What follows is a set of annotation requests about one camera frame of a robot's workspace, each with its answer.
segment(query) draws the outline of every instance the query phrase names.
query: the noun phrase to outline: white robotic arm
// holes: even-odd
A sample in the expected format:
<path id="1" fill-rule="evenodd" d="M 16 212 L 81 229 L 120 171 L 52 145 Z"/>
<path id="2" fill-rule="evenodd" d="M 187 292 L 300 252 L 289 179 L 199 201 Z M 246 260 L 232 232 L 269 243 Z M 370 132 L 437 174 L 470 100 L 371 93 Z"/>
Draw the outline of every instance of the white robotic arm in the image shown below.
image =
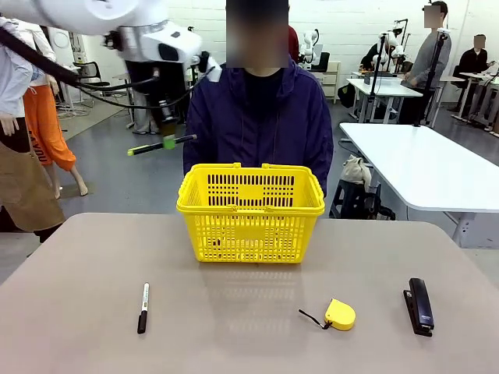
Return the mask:
<path id="1" fill-rule="evenodd" d="M 405 55 L 404 48 L 397 41 L 397 37 L 395 36 L 393 31 L 387 31 L 379 35 L 380 40 L 377 42 L 378 51 L 381 49 L 381 39 L 383 36 L 385 36 L 385 40 L 384 40 L 384 48 L 383 51 L 381 52 L 381 64 L 385 64 L 388 61 L 389 59 L 388 52 L 390 51 L 391 47 L 394 47 L 394 50 L 391 53 L 392 58 L 399 58 Z M 373 66 L 376 66 L 377 59 L 378 55 L 374 55 Z"/>
<path id="2" fill-rule="evenodd" d="M 317 43 L 317 40 L 319 39 L 319 31 L 317 29 L 305 31 L 303 33 L 303 37 L 305 40 L 306 47 L 305 49 L 301 50 L 300 54 L 305 59 L 304 62 L 310 64 L 313 60 L 317 58 L 316 54 L 313 52 L 313 46 Z"/>
<path id="3" fill-rule="evenodd" d="M 86 35 L 111 32 L 108 46 L 127 62 L 199 60 L 199 35 L 168 20 L 165 0 L 0 0 L 4 16 Z M 207 59 L 207 78 L 217 82 L 221 68 Z"/>
<path id="4" fill-rule="evenodd" d="M 147 95 L 157 124 L 171 117 L 172 102 L 180 103 L 180 118 L 186 115 L 184 74 L 191 65 L 212 82 L 220 79 L 221 67 L 201 51 L 201 37 L 168 20 L 165 0 L 0 0 L 0 10 L 3 16 L 38 25 L 107 34 L 105 45 L 125 60 L 130 80 L 135 90 Z"/>

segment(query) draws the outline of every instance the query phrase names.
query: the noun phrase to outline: seated person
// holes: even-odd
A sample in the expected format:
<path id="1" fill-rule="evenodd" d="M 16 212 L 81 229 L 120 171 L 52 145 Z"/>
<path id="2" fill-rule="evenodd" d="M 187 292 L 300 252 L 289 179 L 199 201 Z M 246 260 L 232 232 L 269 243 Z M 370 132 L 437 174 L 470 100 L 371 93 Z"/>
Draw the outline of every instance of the seated person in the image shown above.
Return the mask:
<path id="1" fill-rule="evenodd" d="M 455 76 L 463 79 L 468 79 L 467 76 L 460 76 L 461 72 L 484 72 L 492 65 L 495 64 L 495 61 L 487 63 L 487 51 L 485 50 L 485 40 L 486 37 L 483 34 L 476 35 L 473 42 L 473 48 L 466 51 L 462 54 L 461 61 L 459 61 L 459 65 L 456 67 Z M 455 108 L 450 109 L 450 111 L 460 111 L 462 98 L 465 94 L 465 89 L 468 86 L 467 82 L 459 82 L 456 84 L 459 88 L 462 89 L 461 96 L 459 98 L 458 105 Z M 466 100 L 465 111 L 469 111 L 473 101 L 473 94 L 475 93 L 477 84 L 474 83 L 469 88 L 468 99 Z"/>
<path id="2" fill-rule="evenodd" d="M 229 55 L 220 81 L 203 79 L 193 91 L 186 131 L 197 140 L 184 146 L 184 172 L 202 163 L 301 165 L 325 195 L 331 116 L 317 80 L 288 55 L 287 2 L 284 14 L 277 3 L 228 2 L 228 35 L 237 41 L 239 67 Z"/>
<path id="3" fill-rule="evenodd" d="M 375 66 L 373 65 L 373 59 L 374 56 L 377 55 L 377 44 L 375 44 L 369 52 L 367 52 L 367 55 L 365 55 L 360 62 L 360 65 L 362 65 L 362 68 L 367 71 L 373 71 Z"/>

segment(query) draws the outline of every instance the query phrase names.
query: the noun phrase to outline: yellow basket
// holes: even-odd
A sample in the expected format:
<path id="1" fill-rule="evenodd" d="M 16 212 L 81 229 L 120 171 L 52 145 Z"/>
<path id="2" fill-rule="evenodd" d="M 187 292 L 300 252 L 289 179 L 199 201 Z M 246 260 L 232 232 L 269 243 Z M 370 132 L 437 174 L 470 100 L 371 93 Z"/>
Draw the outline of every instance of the yellow basket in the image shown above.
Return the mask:
<path id="1" fill-rule="evenodd" d="M 199 261 L 301 263 L 324 195 L 305 167 L 198 164 L 184 178 L 177 210 Z"/>

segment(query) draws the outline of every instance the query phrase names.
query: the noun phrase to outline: black cable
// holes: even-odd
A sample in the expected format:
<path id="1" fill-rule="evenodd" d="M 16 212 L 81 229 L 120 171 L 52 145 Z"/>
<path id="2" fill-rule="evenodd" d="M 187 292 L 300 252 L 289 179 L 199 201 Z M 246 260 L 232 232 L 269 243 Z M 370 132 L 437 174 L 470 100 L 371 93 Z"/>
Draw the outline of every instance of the black cable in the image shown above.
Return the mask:
<path id="1" fill-rule="evenodd" d="M 319 38 L 320 38 L 320 34 L 319 34 L 319 30 L 318 29 L 315 29 L 315 31 L 317 32 L 317 40 L 315 41 L 315 43 L 313 44 L 313 46 L 315 47 L 315 44 L 317 44 L 319 42 Z"/>
<path id="2" fill-rule="evenodd" d="M 146 83 L 154 83 L 157 82 L 158 80 L 159 78 L 154 76 L 152 78 L 143 80 L 141 82 L 120 84 L 119 86 L 95 86 L 92 83 L 83 83 L 83 82 L 80 82 L 79 86 L 93 91 L 112 92 L 117 90 L 123 90 L 124 88 L 134 88 L 137 86 L 142 86 L 143 84 Z"/>
<path id="3" fill-rule="evenodd" d="M 213 69 L 215 69 L 215 67 L 212 67 L 210 70 L 208 70 L 207 73 L 203 76 L 203 78 L 206 77 L 208 74 L 210 74 L 210 72 Z M 77 87 L 77 89 L 80 90 L 80 91 L 82 91 L 82 92 L 84 92 L 88 96 L 93 97 L 94 99 L 97 99 L 99 101 L 103 101 L 103 102 L 105 102 L 107 104 L 110 104 L 110 105 L 115 105 L 116 107 L 120 107 L 120 108 L 127 108 L 127 109 L 163 109 L 163 108 L 168 108 L 168 107 L 172 107 L 174 105 L 177 105 L 180 101 L 182 101 L 183 99 L 185 99 L 188 95 L 190 95 L 190 93 L 194 90 L 194 88 L 196 88 L 197 85 L 199 85 L 200 82 L 203 81 L 203 78 L 199 79 L 194 86 L 190 87 L 186 91 L 186 93 L 183 94 L 177 100 L 171 102 L 170 104 L 160 105 L 159 107 L 148 107 L 148 106 L 140 106 L 140 105 L 126 105 L 126 104 L 115 103 L 114 101 L 105 100 L 105 99 L 103 99 L 102 97 L 100 97 L 98 95 L 94 95 L 94 94 L 92 94 L 92 93 L 84 90 L 81 87 Z"/>
<path id="4" fill-rule="evenodd" d="M 325 323 L 324 325 L 320 323 L 315 317 L 312 317 L 310 314 L 305 313 L 303 310 L 298 309 L 298 312 L 302 313 L 304 316 L 309 317 L 312 321 L 314 321 L 317 325 L 322 327 L 322 330 L 327 330 L 329 327 L 331 327 L 331 323 Z"/>

